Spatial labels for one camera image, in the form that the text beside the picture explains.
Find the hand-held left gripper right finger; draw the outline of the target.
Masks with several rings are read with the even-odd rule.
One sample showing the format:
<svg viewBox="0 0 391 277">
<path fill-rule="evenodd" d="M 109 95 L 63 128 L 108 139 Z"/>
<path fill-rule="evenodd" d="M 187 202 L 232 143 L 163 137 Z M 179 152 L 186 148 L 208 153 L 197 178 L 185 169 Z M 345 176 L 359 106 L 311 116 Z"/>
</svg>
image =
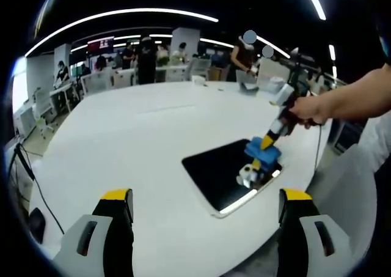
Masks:
<svg viewBox="0 0 391 277">
<path fill-rule="evenodd" d="M 279 191 L 277 276 L 346 276 L 353 264 L 348 235 L 321 214 L 304 191 Z"/>
</svg>

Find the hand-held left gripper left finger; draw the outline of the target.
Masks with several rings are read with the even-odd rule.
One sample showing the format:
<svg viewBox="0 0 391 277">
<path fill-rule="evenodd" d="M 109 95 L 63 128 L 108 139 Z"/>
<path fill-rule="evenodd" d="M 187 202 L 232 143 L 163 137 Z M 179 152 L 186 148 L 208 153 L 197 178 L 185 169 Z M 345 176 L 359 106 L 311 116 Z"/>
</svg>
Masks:
<svg viewBox="0 0 391 277">
<path fill-rule="evenodd" d="M 108 191 L 61 240 L 53 261 L 63 276 L 133 276 L 133 191 Z"/>
</svg>

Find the person's right hand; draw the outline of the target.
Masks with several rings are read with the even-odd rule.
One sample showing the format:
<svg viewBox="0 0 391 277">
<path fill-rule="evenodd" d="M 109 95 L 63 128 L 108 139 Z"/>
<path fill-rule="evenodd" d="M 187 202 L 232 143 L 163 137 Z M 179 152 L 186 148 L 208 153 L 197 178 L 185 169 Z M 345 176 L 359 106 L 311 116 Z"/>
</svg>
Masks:
<svg viewBox="0 0 391 277">
<path fill-rule="evenodd" d="M 306 129 L 315 125 L 324 125 L 329 118 L 321 96 L 300 97 L 290 111 L 298 117 L 299 124 Z"/>
</svg>

